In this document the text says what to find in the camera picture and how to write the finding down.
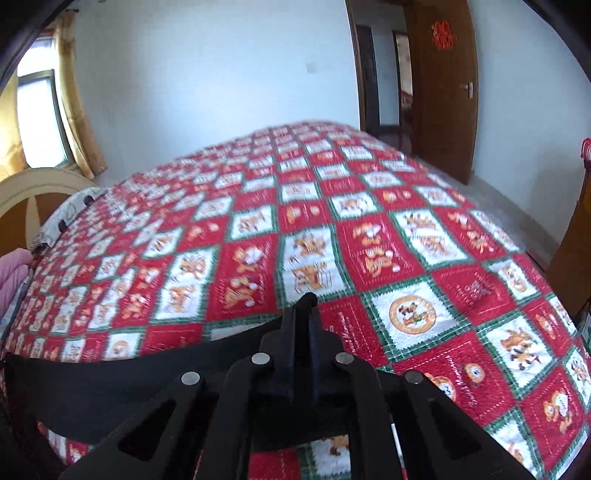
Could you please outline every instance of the pink cloth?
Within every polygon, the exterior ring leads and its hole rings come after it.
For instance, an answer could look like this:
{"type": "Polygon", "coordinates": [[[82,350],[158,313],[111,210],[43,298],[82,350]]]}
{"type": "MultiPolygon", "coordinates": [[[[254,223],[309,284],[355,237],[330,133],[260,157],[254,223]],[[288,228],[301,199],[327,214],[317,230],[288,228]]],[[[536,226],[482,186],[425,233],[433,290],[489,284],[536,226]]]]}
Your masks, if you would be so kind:
{"type": "Polygon", "coordinates": [[[27,277],[33,255],[29,250],[17,248],[0,257],[0,317],[4,315],[18,286],[27,277]]]}

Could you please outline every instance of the red paper cutting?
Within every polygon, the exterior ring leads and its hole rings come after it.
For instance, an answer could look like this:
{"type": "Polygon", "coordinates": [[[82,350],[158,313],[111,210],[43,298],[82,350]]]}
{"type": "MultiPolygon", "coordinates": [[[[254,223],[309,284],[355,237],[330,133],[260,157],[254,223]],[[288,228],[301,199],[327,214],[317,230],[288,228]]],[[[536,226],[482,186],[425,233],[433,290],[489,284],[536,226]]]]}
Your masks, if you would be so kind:
{"type": "Polygon", "coordinates": [[[433,30],[433,43],[438,50],[451,50],[457,36],[454,35],[449,27],[449,22],[435,22],[431,29],[433,30]]]}

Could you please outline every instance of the curtain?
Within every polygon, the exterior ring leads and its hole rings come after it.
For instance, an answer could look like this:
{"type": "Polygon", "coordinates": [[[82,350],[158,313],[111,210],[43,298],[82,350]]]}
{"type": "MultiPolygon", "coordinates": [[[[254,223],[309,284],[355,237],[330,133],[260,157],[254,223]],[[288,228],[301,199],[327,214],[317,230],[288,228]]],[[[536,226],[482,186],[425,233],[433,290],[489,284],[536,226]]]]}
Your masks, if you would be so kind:
{"type": "Polygon", "coordinates": [[[27,168],[18,129],[17,87],[15,72],[0,95],[0,180],[27,168]]]}
{"type": "Polygon", "coordinates": [[[95,175],[105,171],[107,165],[90,127],[76,83],[74,69],[76,49],[73,29],[75,16],[75,12],[65,11],[54,23],[54,39],[59,57],[56,88],[60,97],[60,113],[74,160],[82,174],[93,179],[95,175]]]}

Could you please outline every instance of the wooden headboard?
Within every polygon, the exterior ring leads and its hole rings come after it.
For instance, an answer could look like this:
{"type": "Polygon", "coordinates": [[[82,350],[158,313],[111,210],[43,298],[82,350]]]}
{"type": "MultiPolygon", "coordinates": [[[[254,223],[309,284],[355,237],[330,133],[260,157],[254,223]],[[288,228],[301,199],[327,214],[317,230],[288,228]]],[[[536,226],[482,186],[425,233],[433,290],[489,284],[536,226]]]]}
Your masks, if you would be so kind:
{"type": "Polygon", "coordinates": [[[66,198],[96,185],[63,168],[28,168],[0,182],[0,255],[27,248],[66,198]]]}

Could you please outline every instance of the bed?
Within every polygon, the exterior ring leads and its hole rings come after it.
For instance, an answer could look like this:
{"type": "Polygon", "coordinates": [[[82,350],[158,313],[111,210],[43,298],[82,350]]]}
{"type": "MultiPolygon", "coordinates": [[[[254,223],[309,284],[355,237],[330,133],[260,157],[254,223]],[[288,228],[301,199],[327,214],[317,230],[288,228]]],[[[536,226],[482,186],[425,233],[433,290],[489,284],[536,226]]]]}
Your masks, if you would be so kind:
{"type": "MultiPolygon", "coordinates": [[[[265,128],[138,173],[41,260],[5,350],[116,361],[211,342],[305,292],[346,349],[424,372],[536,478],[588,435],[589,355],[522,249],[440,174],[352,127],[265,128]]],[[[65,463],[89,446],[39,429],[65,463]]],[[[253,455],[259,479],[345,479],[346,442],[253,455]]]]}

